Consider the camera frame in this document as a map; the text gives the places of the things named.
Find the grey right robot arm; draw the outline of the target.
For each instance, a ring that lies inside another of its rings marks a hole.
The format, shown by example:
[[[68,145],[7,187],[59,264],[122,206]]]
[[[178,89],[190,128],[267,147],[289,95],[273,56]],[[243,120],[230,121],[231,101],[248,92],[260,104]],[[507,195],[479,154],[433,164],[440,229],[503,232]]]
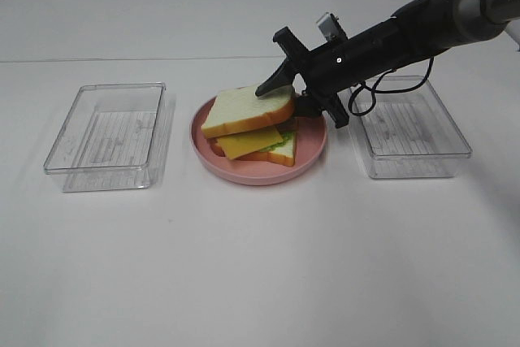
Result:
[[[326,13],[317,23],[326,41],[313,50],[289,28],[273,36],[286,58],[255,93],[261,97],[301,76],[305,90],[294,114],[315,117],[326,111],[341,128],[353,112],[341,103],[340,91],[363,91],[372,77],[431,61],[455,46],[490,40],[518,17],[519,0],[414,0],[388,20],[348,37],[337,17]]]

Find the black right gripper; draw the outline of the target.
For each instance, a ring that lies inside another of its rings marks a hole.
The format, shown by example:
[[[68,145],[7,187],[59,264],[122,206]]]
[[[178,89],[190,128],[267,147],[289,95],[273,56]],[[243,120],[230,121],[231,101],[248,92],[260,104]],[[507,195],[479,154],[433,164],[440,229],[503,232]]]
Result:
[[[305,93],[294,98],[292,116],[317,118],[326,111],[338,128],[349,123],[349,114],[337,94],[397,67],[406,55],[405,36],[394,19],[346,41],[326,42],[313,50],[308,50],[287,27],[275,33],[273,42],[286,59],[257,87],[255,95],[260,98],[292,85],[299,75],[305,82]]]

